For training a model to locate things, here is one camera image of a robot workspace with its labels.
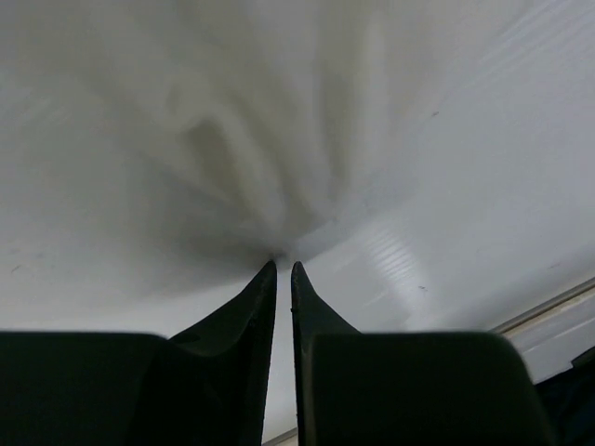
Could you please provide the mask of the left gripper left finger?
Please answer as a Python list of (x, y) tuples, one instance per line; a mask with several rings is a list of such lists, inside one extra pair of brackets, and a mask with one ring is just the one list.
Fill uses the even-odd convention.
[(172, 337), (1, 334), (5, 445), (258, 445), (276, 313), (268, 262)]

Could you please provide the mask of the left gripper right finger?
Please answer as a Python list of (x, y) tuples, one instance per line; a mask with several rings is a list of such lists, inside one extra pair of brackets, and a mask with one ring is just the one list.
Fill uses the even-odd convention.
[(552, 445), (522, 357), (486, 332), (362, 333), (291, 273), (302, 445)]

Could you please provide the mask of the white tank top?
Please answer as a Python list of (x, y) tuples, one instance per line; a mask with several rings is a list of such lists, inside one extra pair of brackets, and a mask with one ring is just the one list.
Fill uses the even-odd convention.
[(146, 152), (275, 252), (332, 220), (390, 145), (385, 1), (85, 1), (99, 85)]

